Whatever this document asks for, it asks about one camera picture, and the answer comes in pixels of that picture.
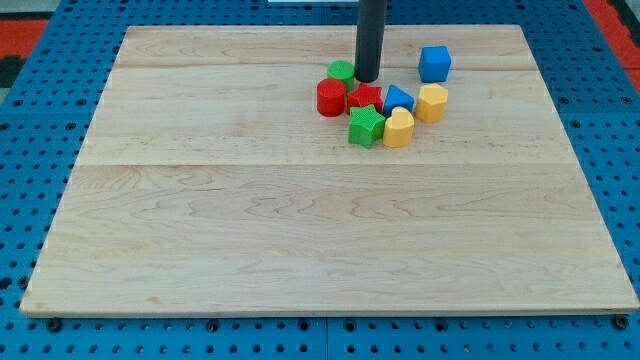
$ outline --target green block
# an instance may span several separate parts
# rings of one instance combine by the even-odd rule
[[[373,104],[363,108],[351,108],[349,144],[360,144],[370,149],[376,140],[382,139],[386,120],[378,114]]]
[[[330,79],[338,79],[347,87],[347,94],[353,91],[355,69],[351,63],[338,60],[329,64],[327,68],[327,77]]]

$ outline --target blue perforated panel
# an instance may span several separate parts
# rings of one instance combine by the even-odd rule
[[[640,317],[30,320],[17,310],[128,25],[353,24],[264,0],[63,0],[0,108],[0,358],[639,358]],[[389,2],[393,24],[520,24],[640,283],[640,99],[578,0]]]

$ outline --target wooden cutting board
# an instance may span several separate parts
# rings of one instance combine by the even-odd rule
[[[353,27],[132,27],[22,301],[33,317],[623,313],[638,299],[517,26],[388,26],[376,84],[441,123],[315,111]]]

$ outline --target red cylinder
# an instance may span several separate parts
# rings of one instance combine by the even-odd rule
[[[318,83],[318,112],[334,117],[344,112],[344,97],[347,88],[337,79],[324,79]]]

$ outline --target yellow heart block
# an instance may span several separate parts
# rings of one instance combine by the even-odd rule
[[[384,123],[382,143],[388,147],[403,147],[409,145],[413,136],[413,116],[403,107],[395,107],[391,117]]]
[[[447,107],[449,90],[438,84],[428,84],[420,87],[416,117],[426,123],[442,120]]]

